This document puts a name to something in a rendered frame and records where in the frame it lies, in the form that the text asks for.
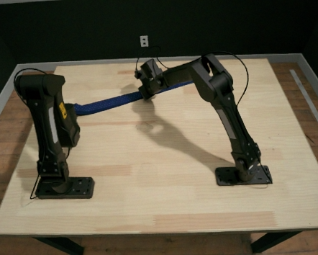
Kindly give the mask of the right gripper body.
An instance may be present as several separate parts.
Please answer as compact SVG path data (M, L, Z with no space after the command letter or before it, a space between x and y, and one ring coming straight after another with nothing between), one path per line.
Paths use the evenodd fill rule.
M143 71L138 71L137 73L135 71L135 75L138 76L138 78L142 82L142 86L140 86L138 88L138 90L143 95L143 99L145 101L148 100L149 98L153 97L154 95L156 95L159 92L159 91L158 92L152 91L152 89L150 88L150 82L152 79L147 79L145 74L143 73Z

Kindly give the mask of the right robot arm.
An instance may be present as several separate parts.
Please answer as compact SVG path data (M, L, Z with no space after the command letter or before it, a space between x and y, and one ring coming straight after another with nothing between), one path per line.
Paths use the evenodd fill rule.
M236 166L215 169L219 186L271 183L262 167L258 166L261 162L260 149L248 133L237 109L231 74L212 53L197 61L163 71L152 58L142 64L139 71L143 71L147 79L153 78L150 88L155 92L193 81L200 97L215 109L229 137ZM210 69L213 76L209 75Z

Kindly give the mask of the dark blue necktie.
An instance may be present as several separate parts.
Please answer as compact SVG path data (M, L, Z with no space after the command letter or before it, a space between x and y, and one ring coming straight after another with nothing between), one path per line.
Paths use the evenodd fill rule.
M170 86L167 89L163 89L162 91L159 91L157 94L165 92L165 91L169 91L171 89L176 89L181 86L192 84L192 83L193 81L187 81L180 84L176 84L174 86ZM119 107L124 104L128 104L130 102L135 102L140 99L143 99L143 95L141 94L140 91L136 91L136 92L124 94L118 97L112 97L112 98L104 99L98 102L93 102L90 104L80 105L75 103L73 105L77 115L89 115L89 114L94 114L97 112L102 112L108 109L112 109L115 107Z

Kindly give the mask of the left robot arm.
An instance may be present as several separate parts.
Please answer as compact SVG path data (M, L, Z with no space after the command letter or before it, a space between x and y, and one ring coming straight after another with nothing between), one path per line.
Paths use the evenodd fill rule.
M43 151L45 152L40 180L35 191L38 197L91 195L93 178L91 176L69 177L68 163L62 149L76 147L81 131L76 122L74 105L63 101L64 83L64 76L51 73L19 75L16 80L16 87L22 99L26 100L37 118L36 121L30 110L39 148L38 174Z

